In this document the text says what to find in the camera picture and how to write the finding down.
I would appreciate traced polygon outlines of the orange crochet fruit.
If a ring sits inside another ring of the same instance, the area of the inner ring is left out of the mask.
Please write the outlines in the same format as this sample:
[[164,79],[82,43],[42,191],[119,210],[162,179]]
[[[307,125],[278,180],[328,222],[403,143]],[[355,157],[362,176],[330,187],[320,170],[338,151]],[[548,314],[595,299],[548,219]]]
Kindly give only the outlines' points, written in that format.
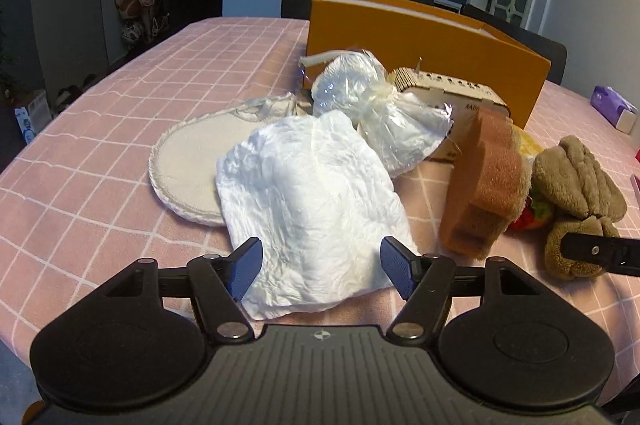
[[527,197],[525,206],[518,219],[510,223],[508,229],[513,232],[539,230],[551,223],[554,206],[543,198]]

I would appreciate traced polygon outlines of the round cream knitted mat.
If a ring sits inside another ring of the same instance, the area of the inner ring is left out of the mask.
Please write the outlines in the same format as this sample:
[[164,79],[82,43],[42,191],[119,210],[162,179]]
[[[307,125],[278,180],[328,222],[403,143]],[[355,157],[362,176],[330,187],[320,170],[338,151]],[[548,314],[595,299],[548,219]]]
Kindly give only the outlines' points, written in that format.
[[148,174],[157,198],[180,218],[206,227],[222,227],[216,190],[218,160],[252,132],[299,113],[293,93],[264,96],[178,122],[151,150]]

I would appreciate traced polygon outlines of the white cloth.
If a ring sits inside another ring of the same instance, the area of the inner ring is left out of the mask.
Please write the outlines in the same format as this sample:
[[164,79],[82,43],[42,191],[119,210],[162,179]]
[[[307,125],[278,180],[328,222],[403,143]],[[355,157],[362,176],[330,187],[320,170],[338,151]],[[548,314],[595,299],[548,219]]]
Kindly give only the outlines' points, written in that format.
[[384,237],[418,249],[381,159],[340,111],[255,130],[219,159],[216,188],[232,246],[262,242],[262,267],[242,298],[254,320],[386,289]]

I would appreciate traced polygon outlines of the brown plush towel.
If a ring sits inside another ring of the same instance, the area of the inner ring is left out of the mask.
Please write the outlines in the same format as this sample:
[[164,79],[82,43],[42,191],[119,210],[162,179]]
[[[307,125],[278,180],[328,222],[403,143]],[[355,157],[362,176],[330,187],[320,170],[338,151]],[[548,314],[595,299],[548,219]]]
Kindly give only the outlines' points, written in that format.
[[580,233],[618,237],[616,223],[624,219],[623,193],[582,141],[566,136],[539,153],[533,163],[532,185],[555,207],[556,218],[544,245],[544,265],[562,281],[595,278],[603,269],[561,255],[564,235]]

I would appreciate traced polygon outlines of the brown flower-shaped sponge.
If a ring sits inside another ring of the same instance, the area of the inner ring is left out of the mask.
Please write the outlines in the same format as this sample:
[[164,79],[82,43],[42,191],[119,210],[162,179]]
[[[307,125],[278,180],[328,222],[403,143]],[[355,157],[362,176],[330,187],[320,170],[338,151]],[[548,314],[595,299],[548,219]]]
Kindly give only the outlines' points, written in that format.
[[480,108],[454,161],[439,240],[451,252],[484,259],[520,217],[532,163],[520,152],[518,128],[496,111]]

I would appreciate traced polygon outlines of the yellow sponge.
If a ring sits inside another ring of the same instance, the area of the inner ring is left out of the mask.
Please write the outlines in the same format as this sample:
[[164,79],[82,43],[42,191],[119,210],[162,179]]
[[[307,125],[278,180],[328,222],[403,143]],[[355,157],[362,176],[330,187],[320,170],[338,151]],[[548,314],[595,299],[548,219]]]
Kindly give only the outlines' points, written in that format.
[[530,158],[535,158],[540,152],[544,151],[544,147],[528,132],[518,126],[513,126],[514,138],[518,151]]

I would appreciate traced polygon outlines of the purple tissue pack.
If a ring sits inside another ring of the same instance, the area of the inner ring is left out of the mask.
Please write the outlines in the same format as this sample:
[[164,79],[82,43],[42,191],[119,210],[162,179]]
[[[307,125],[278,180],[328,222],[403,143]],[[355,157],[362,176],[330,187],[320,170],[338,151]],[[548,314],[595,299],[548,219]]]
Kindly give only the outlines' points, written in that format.
[[638,118],[638,108],[612,87],[596,86],[590,98],[594,107],[616,130],[629,134]]

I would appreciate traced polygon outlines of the clear crumpled plastic bag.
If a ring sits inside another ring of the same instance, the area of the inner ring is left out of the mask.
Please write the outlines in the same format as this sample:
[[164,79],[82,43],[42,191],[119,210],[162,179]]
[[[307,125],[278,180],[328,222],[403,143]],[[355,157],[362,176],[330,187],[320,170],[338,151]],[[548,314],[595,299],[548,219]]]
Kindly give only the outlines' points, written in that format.
[[399,92],[369,51],[332,50],[299,59],[305,72],[315,65],[323,70],[311,85],[312,114],[345,114],[392,177],[432,155],[454,125],[450,105],[429,106]]

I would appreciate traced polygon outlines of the pink checkered tablecloth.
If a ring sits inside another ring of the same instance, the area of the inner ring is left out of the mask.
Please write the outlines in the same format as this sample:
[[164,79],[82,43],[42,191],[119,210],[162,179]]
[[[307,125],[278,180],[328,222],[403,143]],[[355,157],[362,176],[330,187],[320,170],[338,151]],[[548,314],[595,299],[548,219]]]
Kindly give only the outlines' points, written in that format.
[[[32,338],[63,310],[139,257],[183,266],[205,252],[227,252],[228,233],[180,219],[157,200],[149,179],[152,146],[177,122],[256,96],[297,89],[307,23],[276,18],[213,18],[104,78],[75,101],[1,174],[1,352],[26,367]],[[616,226],[639,238],[631,176],[638,145],[588,101],[544,85],[526,132],[544,148],[574,134],[627,199]],[[437,240],[451,166],[423,162],[394,180],[420,253],[445,252]],[[492,255],[508,257],[552,284],[610,335],[615,369],[602,397],[639,374],[639,279],[602,275],[554,283],[539,235],[504,234]]]

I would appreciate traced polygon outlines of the wooden perforated radio box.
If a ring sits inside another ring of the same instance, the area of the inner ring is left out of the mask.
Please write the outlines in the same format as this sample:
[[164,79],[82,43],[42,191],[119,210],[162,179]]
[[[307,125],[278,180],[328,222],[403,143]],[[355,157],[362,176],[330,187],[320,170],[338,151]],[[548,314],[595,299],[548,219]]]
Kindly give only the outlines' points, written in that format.
[[431,160],[453,162],[459,154],[459,144],[469,131],[475,113],[484,108],[510,118],[506,102],[490,87],[460,78],[427,73],[417,68],[398,67],[387,74],[387,80],[399,92],[412,93],[431,107],[451,108],[454,123],[447,139],[430,156]]

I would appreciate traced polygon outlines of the right black chair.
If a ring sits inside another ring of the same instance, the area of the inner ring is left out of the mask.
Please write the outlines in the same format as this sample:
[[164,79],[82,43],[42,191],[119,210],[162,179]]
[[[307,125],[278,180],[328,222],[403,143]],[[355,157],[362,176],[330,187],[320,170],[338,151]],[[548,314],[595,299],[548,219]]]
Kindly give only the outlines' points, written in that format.
[[524,46],[533,50],[533,52],[549,60],[551,66],[547,80],[553,82],[555,85],[562,84],[567,62],[567,48],[564,44],[530,32],[515,24],[508,23],[501,18],[497,18],[495,15],[491,15],[484,10],[480,10],[478,7],[472,6],[472,4],[464,4],[461,7],[460,13],[501,30],[509,37],[524,44]]

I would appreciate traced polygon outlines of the white storage box on floor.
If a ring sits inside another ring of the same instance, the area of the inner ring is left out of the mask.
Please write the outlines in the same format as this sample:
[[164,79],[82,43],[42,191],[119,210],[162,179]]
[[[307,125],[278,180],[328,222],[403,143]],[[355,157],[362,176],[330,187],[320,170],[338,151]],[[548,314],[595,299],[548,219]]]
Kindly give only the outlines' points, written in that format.
[[14,106],[14,114],[26,144],[52,122],[52,113],[44,90],[30,92]]

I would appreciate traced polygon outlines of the orange cardboard box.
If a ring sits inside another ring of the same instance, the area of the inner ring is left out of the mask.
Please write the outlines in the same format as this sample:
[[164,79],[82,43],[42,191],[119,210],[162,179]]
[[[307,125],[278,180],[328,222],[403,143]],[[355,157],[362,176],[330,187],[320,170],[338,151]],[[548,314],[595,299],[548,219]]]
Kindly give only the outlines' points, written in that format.
[[368,50],[386,70],[420,66],[490,87],[525,127],[551,63],[501,30],[409,0],[311,0],[306,53]]

